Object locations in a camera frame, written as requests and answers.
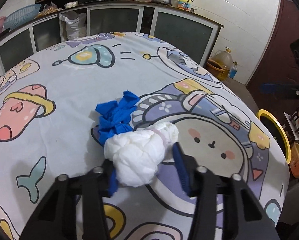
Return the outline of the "white plastic bag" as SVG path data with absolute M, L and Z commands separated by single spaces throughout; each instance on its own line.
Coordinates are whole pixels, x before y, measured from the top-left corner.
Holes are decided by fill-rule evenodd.
M 179 130 L 175 124 L 160 122 L 107 139 L 104 155 L 113 162 L 121 185 L 139 187 L 153 181 L 159 164 L 170 158 L 178 138 Z

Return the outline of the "blue glove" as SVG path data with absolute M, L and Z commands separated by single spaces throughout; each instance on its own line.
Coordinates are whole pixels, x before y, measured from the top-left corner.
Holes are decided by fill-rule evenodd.
M 92 129 L 96 141 L 104 146 L 107 139 L 114 135 L 132 131 L 130 126 L 131 114 L 137 109 L 140 98 L 126 90 L 123 97 L 117 101 L 109 101 L 96 105 L 99 113 L 99 123 Z

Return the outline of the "yellow rimmed trash bin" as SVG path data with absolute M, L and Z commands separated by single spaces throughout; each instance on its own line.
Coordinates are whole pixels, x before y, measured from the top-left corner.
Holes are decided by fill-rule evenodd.
M 260 122 L 267 128 L 270 134 L 278 143 L 281 148 L 287 164 L 290 164 L 291 160 L 291 148 L 290 143 L 287 138 L 287 135 L 282 127 L 282 125 L 278 122 L 278 120 L 267 110 L 260 109 L 256 113 L 257 118 Z

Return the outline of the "kitchen counter cabinets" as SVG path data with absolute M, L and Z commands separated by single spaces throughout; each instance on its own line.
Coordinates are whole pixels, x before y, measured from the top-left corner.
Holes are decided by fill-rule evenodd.
M 68 40 L 60 16 L 85 13 L 86 35 L 138 32 L 160 38 L 185 52 L 200 66 L 209 59 L 222 24 L 168 5 L 105 1 L 61 10 L 0 34 L 0 76 L 40 50 Z

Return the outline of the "blue water bottle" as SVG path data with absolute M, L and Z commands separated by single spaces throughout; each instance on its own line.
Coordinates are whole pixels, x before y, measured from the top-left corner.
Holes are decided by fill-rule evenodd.
M 233 79 L 235 77 L 236 73 L 237 73 L 237 62 L 235 61 L 235 62 L 233 62 L 233 66 L 229 71 L 228 77 Z

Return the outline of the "cooking oil jug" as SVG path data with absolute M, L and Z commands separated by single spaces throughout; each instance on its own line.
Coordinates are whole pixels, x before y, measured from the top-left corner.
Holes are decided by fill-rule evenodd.
M 211 60 L 219 63 L 223 70 L 220 72 L 220 74 L 217 75 L 217 78 L 220 81 L 224 81 L 228 78 L 229 72 L 233 66 L 233 58 L 231 55 L 231 49 L 229 47 L 224 47 L 223 51 L 220 51 L 216 55 L 214 55 Z

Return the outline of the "brown plastic bucket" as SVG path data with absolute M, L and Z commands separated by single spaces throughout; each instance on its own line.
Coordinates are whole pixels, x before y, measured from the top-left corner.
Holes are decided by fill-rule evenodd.
M 216 61 L 209 59 L 206 62 L 205 66 L 206 66 L 206 69 L 218 80 L 224 81 L 226 79 L 226 77 L 224 76 L 225 67 L 223 65 L 219 64 Z

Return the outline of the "cartoon printed tablecloth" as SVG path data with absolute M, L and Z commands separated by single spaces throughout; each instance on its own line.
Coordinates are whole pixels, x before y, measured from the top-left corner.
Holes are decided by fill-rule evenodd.
M 240 174 L 278 222 L 287 165 L 252 110 L 173 45 L 110 33 L 44 49 L 0 77 L 0 227 L 18 239 L 55 176 L 102 163 L 116 134 L 146 129 L 165 143 L 162 122 L 199 164 Z

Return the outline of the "detergent bottles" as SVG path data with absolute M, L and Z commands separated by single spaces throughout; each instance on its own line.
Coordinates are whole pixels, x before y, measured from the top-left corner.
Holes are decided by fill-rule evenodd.
M 177 8 L 185 11 L 191 10 L 193 0 L 178 0 Z

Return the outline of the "white sack under counter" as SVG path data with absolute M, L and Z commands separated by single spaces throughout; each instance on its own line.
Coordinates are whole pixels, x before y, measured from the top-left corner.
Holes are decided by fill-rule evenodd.
M 67 40 L 71 41 L 87 35 L 86 18 L 85 12 L 78 14 L 70 11 L 60 14 L 59 19 L 65 23 Z

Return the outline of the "blue plastic basket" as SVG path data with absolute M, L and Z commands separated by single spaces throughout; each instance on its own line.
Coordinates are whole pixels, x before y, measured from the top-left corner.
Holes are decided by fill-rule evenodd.
M 13 30 L 36 18 L 40 11 L 40 4 L 31 4 L 22 7 L 8 15 L 4 21 L 3 28 Z

